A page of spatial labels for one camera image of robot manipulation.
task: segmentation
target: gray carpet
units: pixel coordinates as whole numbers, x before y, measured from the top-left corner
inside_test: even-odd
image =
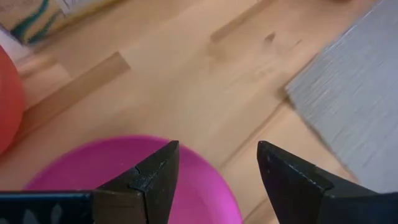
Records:
[[[398,1],[377,3],[287,92],[363,186],[398,191]]]

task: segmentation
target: red balloon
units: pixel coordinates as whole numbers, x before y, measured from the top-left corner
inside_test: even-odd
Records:
[[[0,153],[11,144],[24,112],[24,94],[18,71],[0,47]]]

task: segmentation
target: wooden floor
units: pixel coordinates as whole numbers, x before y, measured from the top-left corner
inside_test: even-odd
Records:
[[[374,0],[127,0],[18,61],[27,108],[0,157],[20,189],[94,139],[178,139],[219,170],[245,223],[277,223],[256,161],[270,141],[353,179],[287,102],[284,85]]]

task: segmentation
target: cardboard box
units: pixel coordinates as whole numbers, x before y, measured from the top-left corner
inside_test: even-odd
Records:
[[[0,0],[0,24],[31,44],[119,0]]]

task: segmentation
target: metal jaw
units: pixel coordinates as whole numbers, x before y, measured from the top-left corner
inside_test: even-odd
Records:
[[[266,141],[257,160],[280,224],[398,223],[398,193],[375,193]]]
[[[0,192],[0,224],[167,224],[178,163],[171,141],[94,190]]]

